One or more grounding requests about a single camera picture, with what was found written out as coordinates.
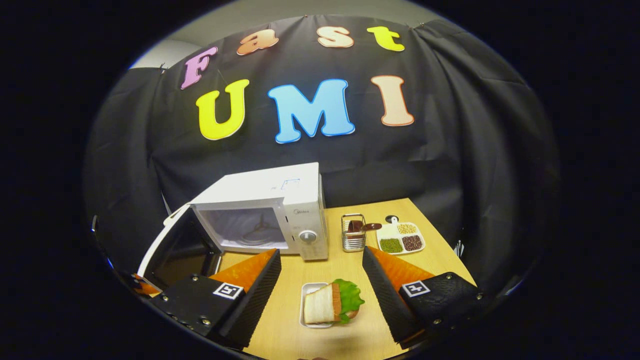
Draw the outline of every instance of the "red beans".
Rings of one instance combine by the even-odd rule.
[[[405,236],[402,238],[402,243],[404,245],[404,249],[407,251],[418,250],[422,247],[422,240],[420,240],[420,236]]]

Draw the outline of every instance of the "microwave door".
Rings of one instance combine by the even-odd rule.
[[[174,216],[147,250],[138,275],[165,290],[191,274],[214,274],[221,253],[188,206]]]

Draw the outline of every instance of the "wooden table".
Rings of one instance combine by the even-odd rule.
[[[400,222],[413,222],[420,229],[424,250],[400,256],[434,275],[447,271],[476,284],[467,268],[429,220],[409,199],[374,204],[345,206],[325,210],[329,232],[329,258],[304,262],[299,256],[282,255],[282,272],[278,278],[262,318],[256,326],[249,347],[243,351],[266,359],[386,359],[405,352],[391,337],[391,332],[362,268],[362,252],[344,252],[340,217],[361,213],[367,223],[386,224],[387,215],[396,215]],[[367,232],[367,245],[378,248],[375,231]],[[220,270],[224,270],[252,255],[226,252]],[[307,282],[332,282],[335,279],[355,282],[361,289],[365,304],[349,324],[325,329],[300,325],[300,293]]]

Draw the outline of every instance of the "microwave dial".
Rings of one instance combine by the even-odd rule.
[[[300,237],[300,240],[304,241],[305,243],[312,243],[316,240],[316,233],[311,230],[305,230],[298,236]]]

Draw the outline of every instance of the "orange fabric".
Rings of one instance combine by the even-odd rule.
[[[369,250],[371,250],[373,255],[382,266],[382,270],[384,270],[385,275],[393,284],[396,292],[400,290],[402,284],[429,279],[430,277],[434,276],[432,273],[427,272],[413,264],[409,264],[396,256],[387,254],[384,251],[375,249],[370,246],[368,248]]]
[[[262,269],[264,269],[275,252],[276,249],[262,252],[226,270],[211,275],[209,278],[242,286],[245,291],[249,291],[251,285],[253,285],[253,282],[258,278],[258,275],[260,275]]]
[[[158,290],[153,286],[147,284],[138,274],[133,274],[134,278],[140,282],[140,289],[134,289],[139,294],[158,294]]]

